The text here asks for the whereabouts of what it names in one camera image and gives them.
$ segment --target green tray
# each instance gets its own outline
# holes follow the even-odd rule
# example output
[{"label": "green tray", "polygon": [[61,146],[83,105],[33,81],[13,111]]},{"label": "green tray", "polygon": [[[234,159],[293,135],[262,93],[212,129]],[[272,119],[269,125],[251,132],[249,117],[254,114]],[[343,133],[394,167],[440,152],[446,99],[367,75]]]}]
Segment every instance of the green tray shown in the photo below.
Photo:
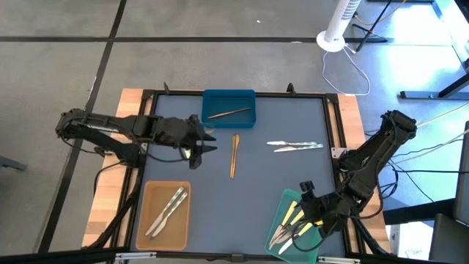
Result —
[{"label": "green tray", "polygon": [[[291,245],[285,252],[282,254],[278,254],[280,248],[286,243],[288,240],[285,240],[283,243],[276,244],[273,246],[271,250],[269,250],[269,242],[273,236],[273,233],[276,231],[279,224],[285,217],[285,214],[288,211],[289,206],[292,204],[293,201],[299,202],[301,199],[301,195],[293,190],[286,189],[284,194],[282,195],[280,204],[278,205],[277,214],[275,219],[273,220],[272,227],[270,228],[269,236],[267,237],[267,241],[265,242],[265,251],[268,254],[273,255],[281,260],[284,260],[288,263],[316,263],[317,260],[317,252],[319,249],[316,249],[312,252],[301,252],[297,250],[293,245]],[[296,208],[293,212],[292,216],[287,223],[290,223],[291,220],[297,215],[300,211],[300,207]],[[303,249],[311,248],[314,245],[317,245],[321,241],[321,236],[319,231],[316,227],[310,228],[307,232],[305,232],[302,236],[295,240],[295,243]]]}]

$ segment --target wooden board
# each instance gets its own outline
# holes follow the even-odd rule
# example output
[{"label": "wooden board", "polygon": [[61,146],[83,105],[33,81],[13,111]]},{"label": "wooden board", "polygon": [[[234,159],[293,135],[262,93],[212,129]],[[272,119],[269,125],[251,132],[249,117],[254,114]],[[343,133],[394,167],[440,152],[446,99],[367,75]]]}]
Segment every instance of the wooden board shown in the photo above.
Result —
[{"label": "wooden board", "polygon": [[[119,105],[117,107],[116,116],[126,117],[131,114],[138,114],[142,89],[123,89]],[[149,102],[147,102],[146,113],[149,111]],[[342,125],[344,127],[345,140],[348,148],[356,148],[365,142],[365,135],[363,132],[363,125],[361,123],[360,112],[358,111],[358,103],[355,96],[339,95],[340,114],[342,118]],[[337,125],[334,122],[335,113],[332,104],[329,106],[330,115],[333,129],[334,139],[338,138]],[[109,156],[104,159],[103,166],[116,163],[117,160],[114,156]],[[124,166],[115,166],[112,169],[104,171],[97,184],[95,199],[93,200],[91,212],[89,215],[88,224],[86,226],[83,246],[93,243],[99,234],[104,231],[109,222],[113,219],[117,212],[117,205],[119,203],[119,196],[122,190],[123,177],[125,173]],[[377,193],[370,200],[366,206],[363,215],[369,215],[375,212],[380,205]],[[118,245],[122,246],[128,218],[122,220],[123,225],[119,232]],[[365,226],[368,228],[373,238],[387,251],[390,251],[388,237],[385,231],[385,224],[383,214],[380,213],[373,219],[363,220]],[[349,224],[350,240],[352,250],[358,251],[355,231],[353,226]]]}]

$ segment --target tan tray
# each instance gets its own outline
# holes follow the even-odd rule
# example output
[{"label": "tan tray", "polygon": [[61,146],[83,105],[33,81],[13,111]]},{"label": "tan tray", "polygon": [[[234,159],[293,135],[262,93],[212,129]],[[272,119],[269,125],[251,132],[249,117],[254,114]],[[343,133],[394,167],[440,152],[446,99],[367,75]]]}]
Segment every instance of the tan tray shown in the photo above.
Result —
[{"label": "tan tray", "polygon": [[[187,191],[188,196],[170,215],[166,226],[154,238],[145,233],[156,218],[163,211],[166,204],[173,197],[179,187]],[[164,216],[173,208],[176,198],[166,210]],[[143,205],[141,208],[139,231],[137,232],[136,247],[138,250],[183,250],[188,242],[189,214],[191,209],[191,184],[177,181],[149,181],[145,185]]]}]

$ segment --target concrete floor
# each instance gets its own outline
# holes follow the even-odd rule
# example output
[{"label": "concrete floor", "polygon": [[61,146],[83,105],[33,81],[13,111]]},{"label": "concrete floor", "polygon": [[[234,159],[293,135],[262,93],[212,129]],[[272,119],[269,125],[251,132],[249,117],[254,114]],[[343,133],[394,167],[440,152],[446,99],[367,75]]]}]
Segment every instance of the concrete floor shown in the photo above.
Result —
[{"label": "concrete floor", "polygon": [[[126,5],[117,35],[315,37],[327,27],[336,2],[133,0]],[[118,5],[117,0],[2,0],[0,36],[108,36]],[[358,12],[370,21],[381,8],[383,4],[362,1]],[[450,31],[430,5],[405,4],[375,32],[393,42],[366,45],[353,57],[372,83],[370,94],[358,99],[366,130],[379,127],[379,116],[389,109],[424,121],[463,103],[396,96],[404,89],[440,90],[465,73],[451,47]],[[345,33],[362,35],[351,27]],[[0,255],[34,250],[69,151],[53,129],[62,111],[84,106],[103,49],[104,43],[0,43],[0,120],[7,124],[0,130],[0,155],[29,165],[25,172],[0,170]],[[334,92],[321,76],[323,54],[316,44],[305,43],[115,43],[93,111],[114,114],[122,88],[160,89],[164,81],[171,89],[284,91],[292,82],[299,92]],[[365,90],[366,82],[343,52],[328,54],[327,66],[328,78],[344,91]],[[444,142],[461,133],[466,120],[469,109],[423,127],[399,151]],[[402,166],[457,169],[460,149],[461,144],[454,143]],[[80,155],[51,250],[80,247],[92,179],[101,163],[95,155]],[[434,200],[454,197],[456,175],[411,176]],[[380,174],[382,184],[393,178],[390,169]],[[385,208],[425,202],[401,175]]]}]

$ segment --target yellow handle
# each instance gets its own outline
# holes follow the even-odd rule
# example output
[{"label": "yellow handle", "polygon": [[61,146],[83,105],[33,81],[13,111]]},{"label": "yellow handle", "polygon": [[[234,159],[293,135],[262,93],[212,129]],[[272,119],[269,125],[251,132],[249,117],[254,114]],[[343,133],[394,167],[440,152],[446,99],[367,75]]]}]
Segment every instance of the yellow handle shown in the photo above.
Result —
[{"label": "yellow handle", "polygon": [[298,233],[298,236],[301,236],[302,234],[304,234],[304,233],[305,233],[306,231],[308,231],[312,226],[313,226],[312,223],[306,224],[306,226],[303,227],[303,229]]},{"label": "yellow handle", "polygon": [[285,217],[284,217],[284,220],[281,222],[281,225],[284,226],[288,219],[290,218],[290,216],[292,215],[293,211],[295,210],[295,206],[296,206],[297,202],[293,201],[292,204],[290,205],[290,207],[288,208],[288,211],[287,213],[285,214]]},{"label": "yellow handle", "polygon": [[298,222],[298,220],[300,220],[300,218],[302,218],[303,216],[305,215],[305,213],[303,212],[303,210],[301,210],[298,215],[296,215],[294,217],[294,219],[290,222],[291,225],[293,225],[294,223]]}]

